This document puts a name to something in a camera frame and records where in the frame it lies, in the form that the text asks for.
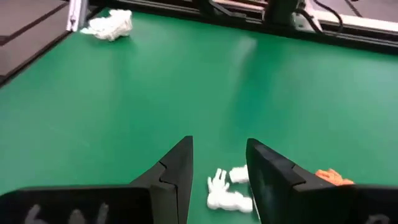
green table surface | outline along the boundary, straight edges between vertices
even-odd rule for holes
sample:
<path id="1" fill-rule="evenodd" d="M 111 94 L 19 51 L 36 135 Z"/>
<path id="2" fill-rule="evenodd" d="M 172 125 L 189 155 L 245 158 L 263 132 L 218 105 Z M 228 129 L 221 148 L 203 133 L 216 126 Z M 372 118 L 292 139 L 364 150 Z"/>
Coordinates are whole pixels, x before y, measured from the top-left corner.
<path id="1" fill-rule="evenodd" d="M 194 136 L 189 223 L 206 178 L 257 138 L 311 172 L 398 185 L 398 57 L 134 13 L 130 37 L 73 34 L 0 89 L 0 193 L 127 184 Z M 245 195 L 247 186 L 232 186 Z"/>

orange object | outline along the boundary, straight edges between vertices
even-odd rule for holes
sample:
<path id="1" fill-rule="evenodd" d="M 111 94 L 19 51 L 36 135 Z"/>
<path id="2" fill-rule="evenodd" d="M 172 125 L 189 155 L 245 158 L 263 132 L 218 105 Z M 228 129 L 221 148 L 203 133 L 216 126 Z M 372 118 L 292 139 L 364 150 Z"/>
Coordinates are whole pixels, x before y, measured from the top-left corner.
<path id="1" fill-rule="evenodd" d="M 337 186 L 354 184 L 352 180 L 343 179 L 341 175 L 333 169 L 328 169 L 327 171 L 318 170 L 315 175 Z"/>

white plush toy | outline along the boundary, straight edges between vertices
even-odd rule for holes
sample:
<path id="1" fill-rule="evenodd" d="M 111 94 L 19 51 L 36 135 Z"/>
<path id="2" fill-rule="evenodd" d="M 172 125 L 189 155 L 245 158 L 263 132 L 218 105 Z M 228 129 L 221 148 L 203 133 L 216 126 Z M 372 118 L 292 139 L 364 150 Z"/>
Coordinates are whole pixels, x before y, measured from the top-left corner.
<path id="1" fill-rule="evenodd" d="M 207 206 L 211 209 L 222 208 L 224 210 L 239 210 L 241 212 L 252 212 L 252 200 L 243 197 L 239 192 L 228 192 L 229 183 L 225 183 L 226 171 L 217 169 L 213 180 L 208 178 L 209 196 Z"/>
<path id="2" fill-rule="evenodd" d="M 132 30 L 131 11 L 112 9 L 110 16 L 90 20 L 89 26 L 80 32 L 92 34 L 98 39 L 114 41 L 120 36 L 128 36 Z"/>
<path id="3" fill-rule="evenodd" d="M 232 183 L 243 184 L 249 182 L 248 165 L 232 168 L 229 172 L 229 178 L 231 179 Z"/>

orange toy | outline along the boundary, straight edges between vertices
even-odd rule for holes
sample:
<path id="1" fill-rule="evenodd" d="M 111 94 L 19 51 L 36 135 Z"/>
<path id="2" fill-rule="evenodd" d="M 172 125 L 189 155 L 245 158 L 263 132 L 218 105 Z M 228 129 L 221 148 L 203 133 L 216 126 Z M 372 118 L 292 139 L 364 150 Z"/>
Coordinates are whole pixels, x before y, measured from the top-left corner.
<path id="1" fill-rule="evenodd" d="M 333 169 L 329 169 L 328 171 L 318 170 L 315 175 L 337 186 L 354 184 L 352 180 L 343 179 L 341 175 Z"/>

